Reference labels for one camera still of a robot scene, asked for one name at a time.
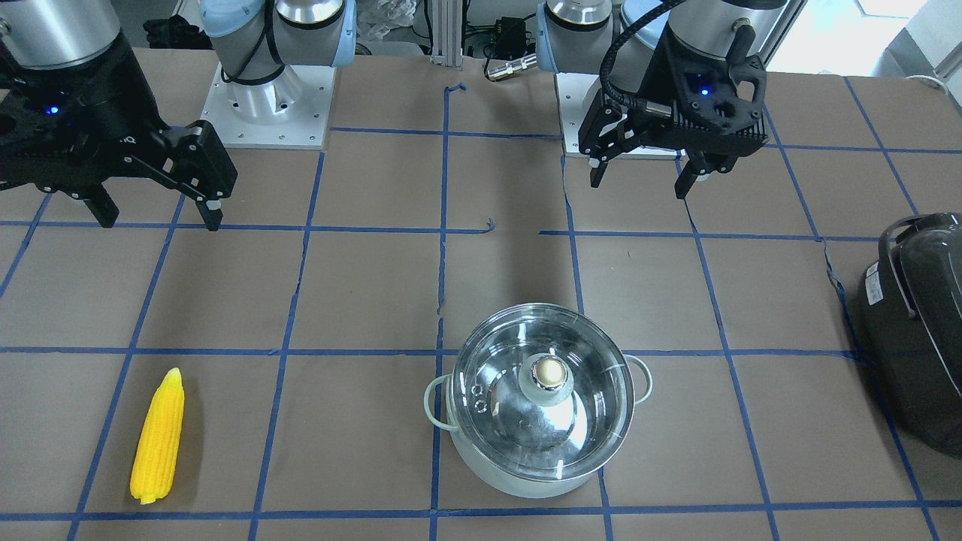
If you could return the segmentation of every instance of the white pot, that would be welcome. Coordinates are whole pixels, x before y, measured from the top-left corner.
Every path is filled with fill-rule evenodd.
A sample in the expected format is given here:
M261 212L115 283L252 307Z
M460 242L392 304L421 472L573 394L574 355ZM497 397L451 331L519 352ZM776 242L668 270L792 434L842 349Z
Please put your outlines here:
M643 397L625 360L645 373ZM443 384L449 423L435 418L431 392ZM468 467L492 487L550 498L582 484L614 455L635 405L651 393L645 363L622 355L593 322L567 308L523 304L481 323L453 374L424 391L424 413Z

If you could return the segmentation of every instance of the glass lid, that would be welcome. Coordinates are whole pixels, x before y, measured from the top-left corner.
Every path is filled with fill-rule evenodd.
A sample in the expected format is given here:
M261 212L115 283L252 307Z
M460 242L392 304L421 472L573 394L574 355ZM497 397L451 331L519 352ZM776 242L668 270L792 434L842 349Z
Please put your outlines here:
M503 471L540 481L603 466L634 400L615 343L551 304L522 304L481 323L458 355L452 392L468 440Z

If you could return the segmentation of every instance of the sticker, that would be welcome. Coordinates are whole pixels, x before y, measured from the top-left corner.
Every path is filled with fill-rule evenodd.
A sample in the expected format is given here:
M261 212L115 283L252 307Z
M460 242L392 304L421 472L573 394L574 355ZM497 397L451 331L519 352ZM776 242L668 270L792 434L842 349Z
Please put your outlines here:
M878 262L869 267L865 277L865 294L869 298L869 306L885 298L882 294L882 283L878 278Z

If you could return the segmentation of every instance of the metal base plate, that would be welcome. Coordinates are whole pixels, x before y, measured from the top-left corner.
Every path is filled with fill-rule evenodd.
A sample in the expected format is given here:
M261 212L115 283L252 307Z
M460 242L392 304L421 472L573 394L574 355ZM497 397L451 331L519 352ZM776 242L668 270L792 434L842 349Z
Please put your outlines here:
M578 152L578 128L585 119L591 100L595 98L594 94L588 95L588 92L598 76L586 73L556 73L554 78L558 89L558 113L561 116L561 127L565 134L565 154L584 156ZM621 154L618 159L674 160L677 155L678 152L674 150L640 146L631 152Z
M231 106L228 85L220 80L220 64L204 102L201 118L210 121L228 148L287 148L323 150L327 121L334 96L336 69L325 65L294 65L293 70L307 87L312 114L295 116L280 124L253 124L242 119Z

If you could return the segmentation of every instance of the toy corn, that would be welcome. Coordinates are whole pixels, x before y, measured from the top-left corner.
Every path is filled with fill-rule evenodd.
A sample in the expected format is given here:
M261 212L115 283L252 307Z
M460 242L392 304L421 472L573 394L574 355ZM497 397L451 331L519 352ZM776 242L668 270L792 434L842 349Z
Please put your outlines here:
M180 369L171 369L150 400L130 474L130 493L140 504L170 492L184 420L184 386Z

